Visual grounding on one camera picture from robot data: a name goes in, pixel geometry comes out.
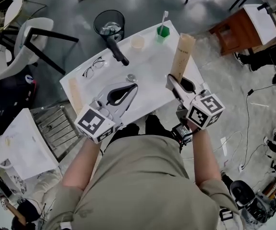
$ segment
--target metal rack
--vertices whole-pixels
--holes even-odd
[[[30,110],[36,126],[58,162],[78,144],[83,136],[72,119],[74,110],[69,101]]]

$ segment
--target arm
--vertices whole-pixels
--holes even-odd
[[[8,200],[5,200],[5,203],[8,210],[18,218],[19,222],[24,226],[27,225],[26,218],[13,205],[11,205]]]
[[[188,125],[191,130],[197,129],[197,126],[192,123],[188,123]],[[200,130],[193,135],[193,155],[195,183],[197,186],[210,179],[221,181],[219,165],[212,150],[207,130]]]
[[[95,144],[87,139],[76,158],[68,167],[63,180],[63,186],[77,187],[84,191],[89,184],[101,144]]]

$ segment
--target wooden stick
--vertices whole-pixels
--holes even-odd
[[[69,87],[72,96],[72,107],[74,108],[76,114],[79,115],[81,109],[83,108],[83,105],[78,90],[76,78],[72,78],[69,80]]]

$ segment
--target green cup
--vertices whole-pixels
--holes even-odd
[[[170,35],[170,29],[167,26],[163,26],[161,35],[160,30],[161,26],[157,27],[156,41],[162,44],[164,43],[165,39]]]

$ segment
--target gray floor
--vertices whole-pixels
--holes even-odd
[[[169,11],[168,19],[182,33],[190,33],[197,37],[195,51],[192,54],[204,80],[213,93],[216,93],[225,104],[226,110],[218,123],[209,128],[214,149],[219,148],[221,138],[230,139],[226,143],[227,156],[223,150],[215,151],[220,168],[226,170],[232,179],[243,179],[254,190],[265,185],[275,176],[269,165],[271,160],[265,156],[274,156],[266,147],[261,146],[252,155],[245,171],[238,172],[238,165],[244,164],[247,142],[248,115],[246,95],[250,89],[257,89],[271,84],[275,73],[273,66],[265,66],[257,72],[249,72],[241,67],[232,56],[221,57],[219,45],[215,37],[205,33],[214,24],[222,21],[230,14],[229,7],[235,0],[32,0],[45,3],[47,9],[37,16],[54,20],[56,32],[72,35],[80,39],[73,45],[59,39],[49,39],[45,54],[52,58],[67,72],[76,68],[96,53],[105,48],[102,39],[93,30],[93,21],[102,11],[116,9],[126,19],[125,36],[130,36],[161,21],[164,10]],[[246,3],[260,3],[259,0],[248,0]],[[26,13],[35,7],[26,8]],[[39,88],[35,106],[51,104],[66,99],[59,84],[62,76],[42,61],[37,68],[31,67],[32,74]],[[158,111],[158,116],[167,129],[178,123],[175,111],[178,103],[173,101]],[[248,98],[250,113],[250,129],[248,135],[247,159],[262,144],[263,137],[271,137],[276,127],[276,87],[255,92]],[[143,131],[143,120],[137,123]],[[65,170],[77,153],[77,147],[64,160],[61,167]],[[188,145],[182,153],[189,176],[194,180],[192,147]]]

